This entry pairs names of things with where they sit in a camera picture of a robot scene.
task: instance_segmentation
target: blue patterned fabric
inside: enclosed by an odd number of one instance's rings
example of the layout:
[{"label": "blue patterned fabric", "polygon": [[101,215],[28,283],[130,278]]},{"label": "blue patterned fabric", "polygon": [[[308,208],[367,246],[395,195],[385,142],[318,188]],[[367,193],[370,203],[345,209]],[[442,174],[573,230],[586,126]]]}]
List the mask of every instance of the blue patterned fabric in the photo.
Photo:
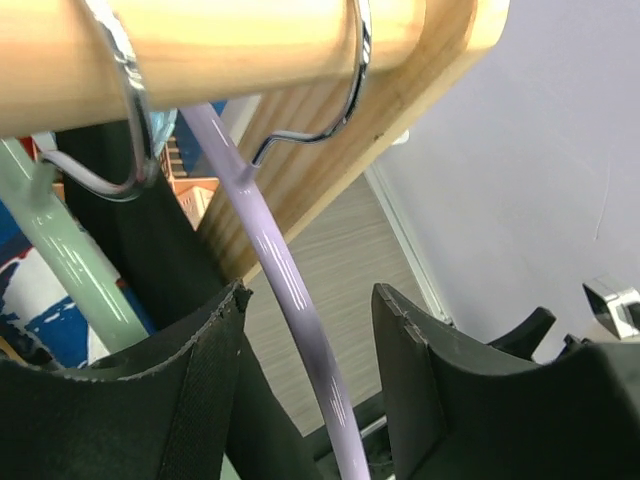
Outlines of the blue patterned fabric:
[{"label": "blue patterned fabric", "polygon": [[[133,292],[114,282],[141,319],[151,324]],[[0,203],[0,336],[27,362],[83,367],[109,354],[47,263]]]}]

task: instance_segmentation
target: hanger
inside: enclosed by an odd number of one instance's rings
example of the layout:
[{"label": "hanger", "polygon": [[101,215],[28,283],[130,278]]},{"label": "hanger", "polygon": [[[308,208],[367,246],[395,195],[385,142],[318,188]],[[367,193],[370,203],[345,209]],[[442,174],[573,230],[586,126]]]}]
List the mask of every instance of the hanger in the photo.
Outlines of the hanger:
[{"label": "hanger", "polygon": [[351,89],[340,116],[321,133],[274,132],[262,143],[253,161],[247,164],[210,104],[180,109],[258,254],[302,357],[327,425],[340,474],[346,480],[370,478],[353,408],[318,312],[254,176],[267,149],[275,141],[323,141],[343,128],[353,114],[371,58],[368,0],[355,0],[354,10],[358,41]]},{"label": "hanger", "polygon": [[112,275],[53,192],[55,167],[111,201],[136,198],[159,170],[153,155],[150,110],[136,55],[105,0],[83,0],[92,24],[113,53],[129,113],[135,156],[129,178],[113,184],[56,150],[32,162],[15,139],[0,140],[0,198],[110,352],[148,336]]},{"label": "hanger", "polygon": [[53,192],[55,167],[0,140],[0,200],[110,352],[147,336],[112,272]]},{"label": "hanger", "polygon": [[83,0],[80,3],[93,18],[92,23],[98,27],[100,38],[113,53],[118,78],[125,92],[135,162],[129,178],[117,185],[96,175],[63,152],[48,150],[42,153],[41,159],[54,164],[100,197],[112,201],[133,200],[142,193],[143,187],[153,183],[159,170],[153,152],[150,108],[142,74],[129,37],[106,0]]}]

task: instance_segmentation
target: baseboard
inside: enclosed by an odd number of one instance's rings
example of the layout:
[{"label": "baseboard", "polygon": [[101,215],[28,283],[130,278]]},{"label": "baseboard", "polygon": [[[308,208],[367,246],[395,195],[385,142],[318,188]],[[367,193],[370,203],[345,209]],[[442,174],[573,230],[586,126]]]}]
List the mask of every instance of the baseboard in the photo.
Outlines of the baseboard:
[{"label": "baseboard", "polygon": [[409,268],[416,282],[418,282],[418,288],[429,313],[433,317],[451,324],[451,317],[429,280],[426,259],[422,258],[421,254],[414,248],[414,245],[417,245],[417,237],[413,233],[409,220],[403,214],[402,208],[399,207],[399,203],[394,199],[393,191],[385,180],[380,167],[376,162],[373,162],[365,170],[364,175],[378,202],[380,202],[380,206],[407,259]]}]

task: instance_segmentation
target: mint green hanger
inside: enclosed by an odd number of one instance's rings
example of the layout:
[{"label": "mint green hanger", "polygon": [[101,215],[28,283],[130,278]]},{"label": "mint green hanger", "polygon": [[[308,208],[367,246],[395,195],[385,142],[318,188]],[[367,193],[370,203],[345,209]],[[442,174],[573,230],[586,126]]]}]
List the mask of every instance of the mint green hanger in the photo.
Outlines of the mint green hanger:
[{"label": "mint green hanger", "polygon": [[53,192],[55,171],[54,165],[31,160],[17,140],[0,140],[0,200],[107,350],[120,351],[147,332],[104,260]]}]

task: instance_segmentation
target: metal hanger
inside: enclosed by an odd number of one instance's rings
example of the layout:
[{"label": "metal hanger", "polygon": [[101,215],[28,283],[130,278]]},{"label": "metal hanger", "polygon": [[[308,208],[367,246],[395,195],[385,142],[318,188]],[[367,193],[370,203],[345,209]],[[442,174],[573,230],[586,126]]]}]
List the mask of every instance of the metal hanger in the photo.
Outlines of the metal hanger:
[{"label": "metal hanger", "polygon": [[122,184],[114,184],[96,175],[66,153],[49,150],[42,153],[40,160],[54,164],[80,185],[107,200],[123,202],[133,200],[150,185],[159,170],[153,154],[153,136],[150,108],[142,74],[136,54],[122,24],[117,19],[106,0],[82,0],[92,23],[98,28],[100,37],[113,53],[118,78],[124,89],[131,143],[135,163],[129,178]]},{"label": "metal hanger", "polygon": [[369,479],[358,425],[347,388],[331,351],[318,312],[254,175],[264,153],[276,140],[316,143],[338,132],[353,114],[371,56],[371,14],[368,0],[355,0],[358,22],[357,71],[341,116],[319,134],[275,132],[247,164],[210,104],[182,108],[189,128],[216,172],[258,254],[267,280],[284,314],[309,375],[329,438],[345,480]]},{"label": "metal hanger", "polygon": [[371,61],[372,29],[369,0],[354,0],[353,8],[356,19],[356,55],[351,88],[349,89],[344,107],[342,107],[342,110],[333,122],[319,133],[292,132],[290,130],[276,130],[273,132],[264,139],[253,160],[251,160],[251,165],[255,168],[259,168],[260,165],[262,165],[269,147],[278,140],[304,144],[320,143],[342,130],[347,122],[349,122],[353,112],[356,111],[362,86],[364,85],[367,70],[369,69],[369,62]]}]

